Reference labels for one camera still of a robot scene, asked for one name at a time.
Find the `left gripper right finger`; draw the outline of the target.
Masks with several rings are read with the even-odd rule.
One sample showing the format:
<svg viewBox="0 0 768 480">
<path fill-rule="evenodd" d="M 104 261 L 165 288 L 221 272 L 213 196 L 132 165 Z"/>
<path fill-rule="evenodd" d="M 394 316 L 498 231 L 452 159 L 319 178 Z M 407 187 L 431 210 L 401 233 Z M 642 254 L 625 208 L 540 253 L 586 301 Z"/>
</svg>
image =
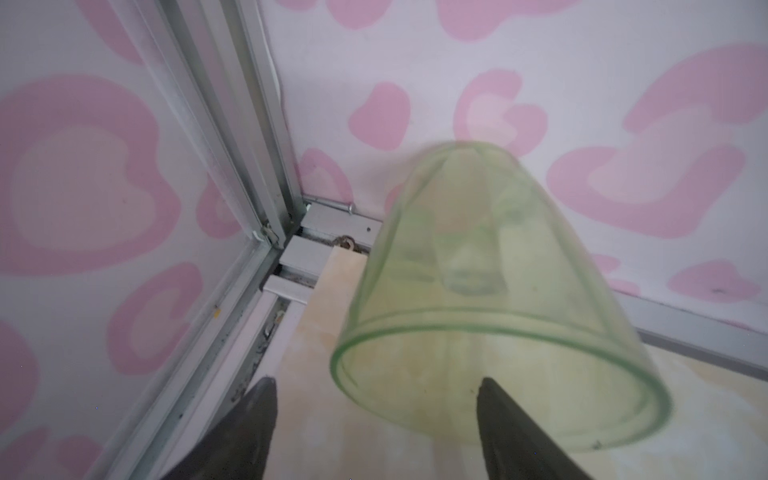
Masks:
<svg viewBox="0 0 768 480">
<path fill-rule="evenodd" d="M 590 478 L 490 377 L 480 384 L 476 417 L 490 479 Z"/>
</svg>

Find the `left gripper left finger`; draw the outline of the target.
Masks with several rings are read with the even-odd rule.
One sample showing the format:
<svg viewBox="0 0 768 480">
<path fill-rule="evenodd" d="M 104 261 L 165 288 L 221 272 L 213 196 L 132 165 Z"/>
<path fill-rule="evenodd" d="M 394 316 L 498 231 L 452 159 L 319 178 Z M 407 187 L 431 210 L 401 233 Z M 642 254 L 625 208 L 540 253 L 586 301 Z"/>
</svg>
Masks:
<svg viewBox="0 0 768 480">
<path fill-rule="evenodd" d="M 263 478 L 277 416 L 277 383 L 264 377 L 164 477 Z"/>
</svg>

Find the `bright green plastic cup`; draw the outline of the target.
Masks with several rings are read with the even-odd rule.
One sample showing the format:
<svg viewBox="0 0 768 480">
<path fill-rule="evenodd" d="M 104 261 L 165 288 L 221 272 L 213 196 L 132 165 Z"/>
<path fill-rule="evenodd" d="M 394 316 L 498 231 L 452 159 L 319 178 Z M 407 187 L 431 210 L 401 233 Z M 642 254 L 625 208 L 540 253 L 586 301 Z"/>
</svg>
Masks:
<svg viewBox="0 0 768 480">
<path fill-rule="evenodd" d="M 355 404 L 441 440 L 480 440 L 495 380 L 562 448 L 631 444 L 672 396 L 591 255 L 508 151 L 457 142 L 416 164 L 331 356 Z"/>
</svg>

